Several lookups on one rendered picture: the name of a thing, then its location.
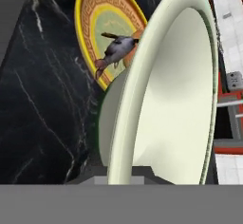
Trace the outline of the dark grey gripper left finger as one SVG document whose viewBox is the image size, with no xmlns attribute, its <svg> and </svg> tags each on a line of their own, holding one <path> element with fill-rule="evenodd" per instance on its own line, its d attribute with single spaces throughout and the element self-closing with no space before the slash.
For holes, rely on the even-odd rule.
<svg viewBox="0 0 243 224">
<path fill-rule="evenodd" d="M 105 166 L 91 166 L 76 178 L 70 180 L 67 185 L 94 184 L 96 177 L 106 177 L 107 168 Z"/>
</svg>

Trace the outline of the cream white bowl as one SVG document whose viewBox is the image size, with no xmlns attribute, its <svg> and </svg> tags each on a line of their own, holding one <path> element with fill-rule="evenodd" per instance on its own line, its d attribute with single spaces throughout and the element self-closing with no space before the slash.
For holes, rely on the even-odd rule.
<svg viewBox="0 0 243 224">
<path fill-rule="evenodd" d="M 129 183 L 135 166 L 173 184 L 205 183 L 217 89 L 208 0 L 161 0 L 101 107 L 99 148 L 109 184 Z"/>
</svg>

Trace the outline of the yellow patterned plate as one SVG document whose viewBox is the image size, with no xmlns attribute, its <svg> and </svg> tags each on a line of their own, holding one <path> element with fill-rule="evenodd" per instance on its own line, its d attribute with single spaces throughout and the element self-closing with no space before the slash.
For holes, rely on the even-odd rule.
<svg viewBox="0 0 243 224">
<path fill-rule="evenodd" d="M 111 38 L 103 37 L 102 33 L 140 39 L 147 25 L 147 20 L 135 0 L 76 0 L 74 15 L 81 52 L 94 79 L 97 70 L 94 62 L 104 56 L 105 50 L 112 42 Z M 95 79 L 101 88 L 109 87 L 129 66 L 137 45 L 117 66 L 109 65 L 102 76 L 98 80 Z"/>
</svg>

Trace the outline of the grey cooked fish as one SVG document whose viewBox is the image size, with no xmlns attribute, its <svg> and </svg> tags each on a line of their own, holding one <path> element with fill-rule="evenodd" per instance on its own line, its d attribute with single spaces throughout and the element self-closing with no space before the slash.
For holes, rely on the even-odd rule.
<svg viewBox="0 0 243 224">
<path fill-rule="evenodd" d="M 97 68 L 95 72 L 95 79 L 98 80 L 104 70 L 111 64 L 117 66 L 119 61 L 128 55 L 140 41 L 138 38 L 132 36 L 116 35 L 113 33 L 103 32 L 103 37 L 111 38 L 112 42 L 109 44 L 101 59 L 94 62 Z"/>
</svg>

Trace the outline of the grey wall socket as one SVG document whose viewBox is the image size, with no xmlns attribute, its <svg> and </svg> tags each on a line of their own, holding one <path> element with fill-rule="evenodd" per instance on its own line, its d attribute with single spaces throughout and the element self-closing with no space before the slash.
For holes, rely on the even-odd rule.
<svg viewBox="0 0 243 224">
<path fill-rule="evenodd" d="M 227 74 L 227 84 L 231 91 L 243 90 L 243 76 L 240 71 Z"/>
</svg>

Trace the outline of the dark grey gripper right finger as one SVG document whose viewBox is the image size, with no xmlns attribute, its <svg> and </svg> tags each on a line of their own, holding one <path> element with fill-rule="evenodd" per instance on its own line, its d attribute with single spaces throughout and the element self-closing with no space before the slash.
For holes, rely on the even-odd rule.
<svg viewBox="0 0 243 224">
<path fill-rule="evenodd" d="M 144 177 L 145 184 L 172 185 L 172 182 L 156 176 L 150 166 L 133 166 L 132 176 Z"/>
</svg>

